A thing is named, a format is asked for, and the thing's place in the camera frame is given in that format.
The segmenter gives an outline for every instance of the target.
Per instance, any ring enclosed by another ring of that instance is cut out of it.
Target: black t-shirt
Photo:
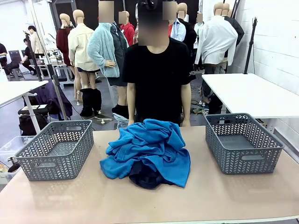
[[[125,56],[123,81],[135,83],[137,114],[143,119],[177,120],[182,112],[181,86],[190,82],[189,50],[170,38],[166,51],[151,53],[134,44]]]
[[[30,54],[30,49],[29,49],[29,47],[26,47],[26,49],[25,49],[25,56],[28,57],[28,60],[29,60],[29,59],[32,59],[31,54]]]
[[[7,53],[6,48],[4,47],[4,45],[2,43],[0,43],[0,54],[2,53]],[[0,58],[0,63],[2,66],[5,66],[7,62],[7,58]]]

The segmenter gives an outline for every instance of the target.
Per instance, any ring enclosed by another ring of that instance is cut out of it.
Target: black boots
[[[80,113],[80,116],[82,117],[91,117],[93,116],[93,110],[94,115],[98,115],[98,111],[101,110],[101,104],[102,104],[102,97],[101,92],[98,89],[81,89],[80,90],[83,93],[82,100],[83,100],[83,109]]]
[[[116,105],[114,108],[112,108],[112,113],[116,113],[125,117],[126,119],[129,119],[128,106]]]

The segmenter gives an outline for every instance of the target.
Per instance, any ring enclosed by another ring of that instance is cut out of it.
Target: white wall
[[[43,27],[42,34],[50,33],[56,37],[56,30],[48,2],[45,0],[35,2],[34,8],[40,28],[42,29]],[[28,32],[28,26],[34,25],[28,1],[16,1],[9,4],[1,4],[0,15],[0,42],[4,44],[7,51],[19,50],[22,58],[21,50],[26,48],[23,42],[23,39],[25,38],[23,31]],[[22,71],[26,71],[23,66],[20,66],[20,68]]]
[[[216,2],[219,0],[204,0],[203,13],[206,20],[213,15]],[[242,0],[236,19],[244,29],[245,35],[236,49],[231,73],[244,72],[252,21],[257,17],[254,38],[255,69],[252,51],[248,72],[255,72],[256,75],[299,95],[299,14],[296,12],[298,8],[298,0]],[[277,102],[277,106],[278,110],[288,109],[288,105],[284,105],[283,102]],[[299,119],[281,119],[277,123],[277,130],[299,150]]]

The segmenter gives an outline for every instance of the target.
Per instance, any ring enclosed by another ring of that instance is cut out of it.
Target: dark red jacket
[[[71,66],[71,62],[69,59],[69,42],[68,42],[68,35],[70,34],[71,28],[66,27],[64,29],[59,29],[56,34],[56,45],[57,48],[63,53],[64,55],[64,63],[67,66]]]
[[[129,46],[133,45],[133,38],[135,35],[134,26],[128,22],[126,25],[121,25],[121,30],[124,30],[124,35],[128,41]]]

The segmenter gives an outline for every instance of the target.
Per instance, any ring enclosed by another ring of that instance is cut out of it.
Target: mannequin hand
[[[111,60],[106,60],[105,66],[112,68],[116,66],[116,63]]]
[[[190,120],[184,119],[182,123],[182,127],[191,127]]]
[[[134,120],[130,119],[130,120],[129,120],[129,123],[128,123],[128,126],[130,126],[130,125],[132,125],[132,124],[134,124],[134,123],[135,123]]]

